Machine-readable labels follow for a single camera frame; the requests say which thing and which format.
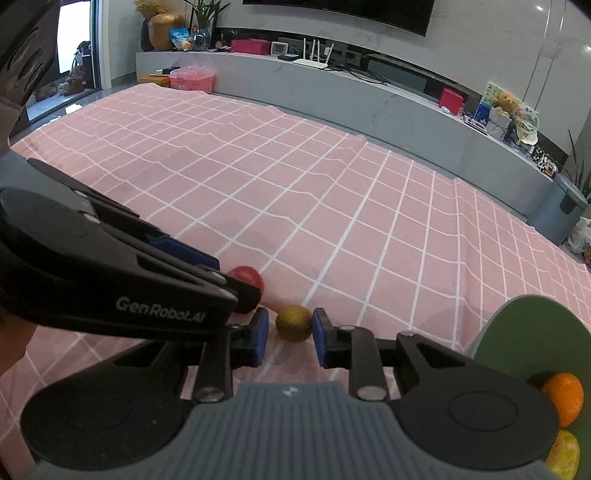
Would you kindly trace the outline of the red small fruit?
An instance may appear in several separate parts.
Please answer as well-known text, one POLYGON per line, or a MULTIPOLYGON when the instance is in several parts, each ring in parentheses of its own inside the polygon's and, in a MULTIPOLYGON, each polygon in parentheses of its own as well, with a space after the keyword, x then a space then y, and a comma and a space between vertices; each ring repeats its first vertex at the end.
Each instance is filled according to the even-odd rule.
POLYGON ((243 283, 248 283, 249 285, 256 287, 259 289, 260 295, 264 294, 266 285, 264 285, 263 276, 260 275, 256 268, 249 265, 239 265, 232 268, 228 272, 228 275, 243 283))

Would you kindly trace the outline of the small brown fruit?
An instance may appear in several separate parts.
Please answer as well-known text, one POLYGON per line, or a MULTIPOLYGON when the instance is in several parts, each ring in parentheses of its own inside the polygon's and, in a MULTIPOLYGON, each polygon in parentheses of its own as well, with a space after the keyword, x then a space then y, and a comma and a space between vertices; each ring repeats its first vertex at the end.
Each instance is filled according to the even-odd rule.
POLYGON ((300 305, 285 306, 276 316, 276 331, 280 339, 303 343, 311 336, 312 313, 300 305))

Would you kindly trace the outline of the green colander bowl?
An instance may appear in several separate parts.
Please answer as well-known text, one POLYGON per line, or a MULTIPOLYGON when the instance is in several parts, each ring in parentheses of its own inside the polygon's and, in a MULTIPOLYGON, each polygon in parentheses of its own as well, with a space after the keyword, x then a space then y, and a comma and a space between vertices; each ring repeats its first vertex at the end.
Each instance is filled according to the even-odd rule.
POLYGON ((466 347, 477 362, 536 388, 558 373, 578 378, 584 403, 567 427, 581 448, 578 479, 590 477, 590 331, 568 308, 540 295, 502 305, 466 347))

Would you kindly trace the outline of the orange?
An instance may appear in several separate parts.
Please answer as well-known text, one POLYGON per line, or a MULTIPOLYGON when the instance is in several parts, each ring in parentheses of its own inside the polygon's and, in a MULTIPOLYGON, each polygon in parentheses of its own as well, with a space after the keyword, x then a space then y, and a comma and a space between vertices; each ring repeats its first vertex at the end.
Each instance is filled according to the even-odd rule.
POLYGON ((580 415, 585 393, 580 380, 572 373, 561 372, 551 376, 543 384, 542 392, 554 405, 561 429, 571 425, 580 415))

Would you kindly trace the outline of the pink checkered cloth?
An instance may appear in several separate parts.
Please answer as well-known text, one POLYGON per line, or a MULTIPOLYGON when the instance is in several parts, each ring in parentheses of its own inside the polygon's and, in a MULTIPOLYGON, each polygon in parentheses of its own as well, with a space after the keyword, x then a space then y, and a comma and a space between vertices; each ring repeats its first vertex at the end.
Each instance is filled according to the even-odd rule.
POLYGON ((87 198, 134 246, 170 236, 256 268, 249 313, 174 339, 39 325, 1 383, 7 479, 547 479, 553 409, 536 388, 465 354, 521 295, 551 298, 590 331, 587 269, 460 181, 273 107, 144 84, 4 147, 87 198), (349 372, 314 339, 280 339, 285 306, 380 339, 413 332, 466 360, 420 370, 392 398, 349 395, 349 372), (124 352, 206 338, 269 311, 263 363, 233 371, 233 396, 187 398, 124 352))

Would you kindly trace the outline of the orange box on floor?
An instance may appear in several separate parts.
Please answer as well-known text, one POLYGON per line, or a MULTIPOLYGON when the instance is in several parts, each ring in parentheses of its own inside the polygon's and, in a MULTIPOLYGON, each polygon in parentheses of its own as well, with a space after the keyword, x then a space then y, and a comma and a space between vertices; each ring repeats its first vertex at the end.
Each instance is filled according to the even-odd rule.
POLYGON ((158 86, 164 87, 164 88, 169 88, 171 85, 170 78, 168 75, 156 75, 156 74, 142 75, 137 79, 137 81, 140 84, 149 83, 149 84, 155 84, 155 85, 158 85, 158 86))

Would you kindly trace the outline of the pink storage box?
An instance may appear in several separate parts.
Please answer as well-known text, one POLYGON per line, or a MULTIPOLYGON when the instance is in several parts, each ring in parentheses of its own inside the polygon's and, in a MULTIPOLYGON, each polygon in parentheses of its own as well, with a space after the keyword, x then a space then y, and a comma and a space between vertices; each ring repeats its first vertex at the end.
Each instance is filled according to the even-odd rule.
POLYGON ((176 90, 202 91, 211 94, 215 75, 202 66, 186 66, 169 74, 170 87, 176 90))

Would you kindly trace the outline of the magenta flat box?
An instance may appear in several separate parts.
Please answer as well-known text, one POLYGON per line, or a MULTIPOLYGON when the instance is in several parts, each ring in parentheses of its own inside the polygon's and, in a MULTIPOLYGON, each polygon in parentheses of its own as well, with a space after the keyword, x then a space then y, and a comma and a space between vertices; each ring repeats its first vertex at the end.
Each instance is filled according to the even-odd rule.
POLYGON ((270 55, 269 40, 263 39, 235 39, 230 43, 233 53, 243 53, 250 55, 270 55))

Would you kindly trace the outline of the golden vase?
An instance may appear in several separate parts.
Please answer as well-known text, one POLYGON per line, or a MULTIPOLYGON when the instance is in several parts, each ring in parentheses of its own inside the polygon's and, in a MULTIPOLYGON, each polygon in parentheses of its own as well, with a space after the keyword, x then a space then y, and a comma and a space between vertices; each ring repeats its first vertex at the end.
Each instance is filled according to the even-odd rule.
POLYGON ((172 48, 169 31, 171 29, 183 28, 184 17, 176 13, 160 13, 154 15, 148 21, 148 38, 156 51, 168 51, 172 48))

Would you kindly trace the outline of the grey tv bench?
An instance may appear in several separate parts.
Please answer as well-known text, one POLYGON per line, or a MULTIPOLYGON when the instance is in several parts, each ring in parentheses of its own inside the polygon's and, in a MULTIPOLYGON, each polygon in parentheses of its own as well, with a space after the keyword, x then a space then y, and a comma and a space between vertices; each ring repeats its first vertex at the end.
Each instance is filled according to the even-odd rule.
POLYGON ((527 216, 550 178, 502 142, 444 113, 436 103, 344 72, 270 56, 211 52, 138 52, 138 76, 161 67, 207 67, 218 94, 273 105, 355 131, 462 178, 527 216))

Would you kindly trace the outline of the white wifi router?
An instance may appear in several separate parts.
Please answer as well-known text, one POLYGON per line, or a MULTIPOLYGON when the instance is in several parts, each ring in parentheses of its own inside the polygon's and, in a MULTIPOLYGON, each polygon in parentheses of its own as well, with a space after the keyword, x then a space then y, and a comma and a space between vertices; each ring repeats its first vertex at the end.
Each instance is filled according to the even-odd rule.
POLYGON ((321 52, 322 43, 320 40, 313 39, 308 42, 307 38, 303 39, 303 49, 301 56, 294 60, 294 64, 304 67, 325 70, 329 68, 329 60, 332 56, 332 50, 335 45, 325 46, 324 52, 321 52))

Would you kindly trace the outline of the green plant in vase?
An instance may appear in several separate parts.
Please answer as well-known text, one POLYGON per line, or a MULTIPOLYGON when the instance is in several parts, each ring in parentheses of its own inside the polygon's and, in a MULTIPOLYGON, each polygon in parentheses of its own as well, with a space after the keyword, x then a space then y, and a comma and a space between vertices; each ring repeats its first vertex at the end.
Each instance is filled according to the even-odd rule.
POLYGON ((185 1, 190 7, 189 29, 193 41, 193 50, 204 52, 211 48, 211 35, 214 23, 230 3, 222 1, 185 1))

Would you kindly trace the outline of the white plastic bag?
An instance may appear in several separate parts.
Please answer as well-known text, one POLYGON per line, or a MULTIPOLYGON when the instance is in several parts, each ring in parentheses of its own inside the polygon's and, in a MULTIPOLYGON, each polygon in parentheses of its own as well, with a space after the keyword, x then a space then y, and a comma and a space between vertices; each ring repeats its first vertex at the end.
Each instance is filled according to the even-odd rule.
POLYGON ((591 249, 590 219, 581 217, 567 238, 567 245, 573 254, 584 254, 591 249))

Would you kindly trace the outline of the grey pedal trash bin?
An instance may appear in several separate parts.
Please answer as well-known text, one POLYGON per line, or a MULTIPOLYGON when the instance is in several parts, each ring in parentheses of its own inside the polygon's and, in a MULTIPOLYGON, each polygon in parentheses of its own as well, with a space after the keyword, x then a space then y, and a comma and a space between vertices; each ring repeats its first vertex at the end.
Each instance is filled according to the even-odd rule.
POLYGON ((557 174, 527 223, 547 240, 560 246, 589 206, 575 184, 557 174))

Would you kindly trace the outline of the red box on shelf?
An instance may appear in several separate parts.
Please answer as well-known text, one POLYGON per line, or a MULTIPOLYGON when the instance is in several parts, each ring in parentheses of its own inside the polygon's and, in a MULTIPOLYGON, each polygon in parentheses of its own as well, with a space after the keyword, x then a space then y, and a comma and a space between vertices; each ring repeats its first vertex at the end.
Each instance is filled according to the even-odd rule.
POLYGON ((442 90, 438 105, 441 109, 446 109, 451 115, 458 115, 464 107, 464 97, 449 88, 442 90))

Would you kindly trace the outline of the potted plant by bin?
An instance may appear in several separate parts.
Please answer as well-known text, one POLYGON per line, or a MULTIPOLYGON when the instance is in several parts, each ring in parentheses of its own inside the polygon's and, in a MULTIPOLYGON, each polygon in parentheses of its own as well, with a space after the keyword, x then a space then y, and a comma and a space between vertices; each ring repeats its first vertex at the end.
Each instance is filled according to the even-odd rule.
POLYGON ((587 202, 590 202, 590 168, 586 166, 583 150, 576 146, 571 131, 568 131, 571 144, 571 156, 574 162, 574 172, 567 172, 573 185, 579 190, 587 202))

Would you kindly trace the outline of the teddy bear gift pile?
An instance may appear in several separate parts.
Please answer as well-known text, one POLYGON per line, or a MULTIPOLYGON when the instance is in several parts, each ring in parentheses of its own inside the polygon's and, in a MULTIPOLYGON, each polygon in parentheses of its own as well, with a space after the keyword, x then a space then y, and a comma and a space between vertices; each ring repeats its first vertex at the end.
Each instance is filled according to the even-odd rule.
POLYGON ((538 143, 539 113, 495 83, 487 84, 473 120, 498 140, 528 147, 538 143))

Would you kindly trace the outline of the black television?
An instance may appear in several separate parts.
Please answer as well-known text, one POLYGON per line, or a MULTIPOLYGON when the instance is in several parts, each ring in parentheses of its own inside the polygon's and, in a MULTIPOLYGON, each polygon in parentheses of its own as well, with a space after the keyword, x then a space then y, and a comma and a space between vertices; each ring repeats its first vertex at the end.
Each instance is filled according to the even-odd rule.
POLYGON ((315 9, 377 21, 426 36, 434 0, 252 0, 244 5, 315 9))

